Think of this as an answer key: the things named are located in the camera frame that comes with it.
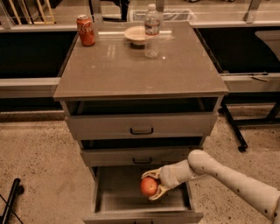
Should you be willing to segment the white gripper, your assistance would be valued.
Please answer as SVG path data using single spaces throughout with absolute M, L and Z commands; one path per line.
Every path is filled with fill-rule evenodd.
M 168 164 L 161 168 L 146 171 L 141 179 L 150 177 L 160 180 L 157 192 L 149 197 L 149 200 L 158 200 L 169 189 L 173 189 L 182 183 L 202 179 L 206 174 L 196 172 L 187 160 L 177 162 L 176 164 Z

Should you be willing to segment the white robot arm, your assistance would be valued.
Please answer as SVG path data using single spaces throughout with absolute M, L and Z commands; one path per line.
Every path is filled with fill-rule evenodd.
M 280 191 L 273 186 L 248 177 L 220 164 L 203 150 L 192 150 L 187 159 L 145 172 L 141 179 L 159 181 L 156 193 L 149 200 L 157 200 L 182 183 L 212 176 L 233 193 L 271 221 L 280 224 Z

